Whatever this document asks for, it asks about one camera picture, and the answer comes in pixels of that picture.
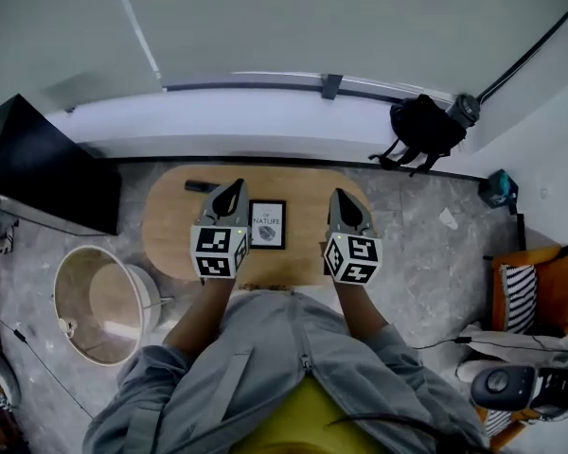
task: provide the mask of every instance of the orange chair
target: orange chair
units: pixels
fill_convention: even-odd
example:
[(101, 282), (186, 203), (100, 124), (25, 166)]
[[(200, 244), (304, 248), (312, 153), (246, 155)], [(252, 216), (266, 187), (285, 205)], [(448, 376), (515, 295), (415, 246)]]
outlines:
[[(492, 258), (493, 295), (492, 331), (506, 330), (506, 297), (501, 266), (534, 266), (537, 274), (537, 309), (535, 324), (554, 324), (568, 334), (568, 247), (559, 245), (520, 251)], [(476, 408), (482, 422), (486, 422), (488, 410)], [(539, 418), (533, 410), (513, 412), (512, 423), (490, 439), (492, 449), (500, 449), (516, 437), (525, 427), (520, 421)]]

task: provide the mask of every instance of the white round bin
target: white round bin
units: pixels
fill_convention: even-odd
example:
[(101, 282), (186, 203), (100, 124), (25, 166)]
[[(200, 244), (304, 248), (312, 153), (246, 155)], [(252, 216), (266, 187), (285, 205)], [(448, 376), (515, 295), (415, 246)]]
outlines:
[(150, 276), (96, 246), (71, 251), (55, 277), (59, 328), (83, 357), (118, 365), (158, 323), (160, 293)]

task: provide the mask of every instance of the wooden table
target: wooden table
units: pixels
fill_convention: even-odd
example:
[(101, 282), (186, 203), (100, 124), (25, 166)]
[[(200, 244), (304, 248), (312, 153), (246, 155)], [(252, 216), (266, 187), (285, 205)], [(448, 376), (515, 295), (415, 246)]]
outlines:
[(143, 217), (143, 244), (151, 263), (171, 277), (198, 277), (189, 254), (189, 231), (206, 194), (185, 191), (187, 180), (231, 183), (243, 178), (251, 200), (286, 201), (286, 249), (251, 249), (242, 264), (244, 287), (288, 288), (328, 282), (319, 242), (325, 239), (328, 204), (335, 188), (367, 205), (357, 184), (339, 172), (283, 166), (178, 166), (152, 186)]

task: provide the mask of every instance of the black backpack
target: black backpack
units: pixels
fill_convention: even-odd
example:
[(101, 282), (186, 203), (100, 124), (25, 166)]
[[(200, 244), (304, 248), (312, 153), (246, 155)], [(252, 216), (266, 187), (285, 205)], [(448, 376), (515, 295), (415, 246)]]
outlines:
[[(404, 99), (394, 104), (389, 111), (391, 126), (398, 139), (382, 155), (370, 155), (369, 159), (379, 158), (381, 167), (393, 170), (400, 165), (407, 165), (420, 153), (427, 155), (427, 160), (417, 171), (428, 172), (442, 156), (449, 156), (451, 149), (458, 145), (467, 132), (446, 112), (438, 108), (427, 95), (419, 95), (416, 99)], [(404, 155), (394, 162), (387, 156), (394, 150), (398, 141), (408, 147)]]

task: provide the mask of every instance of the striped pillow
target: striped pillow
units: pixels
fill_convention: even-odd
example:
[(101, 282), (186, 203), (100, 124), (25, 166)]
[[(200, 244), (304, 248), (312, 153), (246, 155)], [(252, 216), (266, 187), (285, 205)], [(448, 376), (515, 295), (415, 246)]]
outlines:
[(507, 426), (512, 424), (511, 414), (513, 412), (506, 412), (502, 410), (489, 410), (484, 423), (484, 430), (486, 435), (492, 439), (495, 435), (503, 432)]
[(534, 266), (501, 266), (506, 297), (506, 331), (524, 333), (537, 311), (537, 272)]

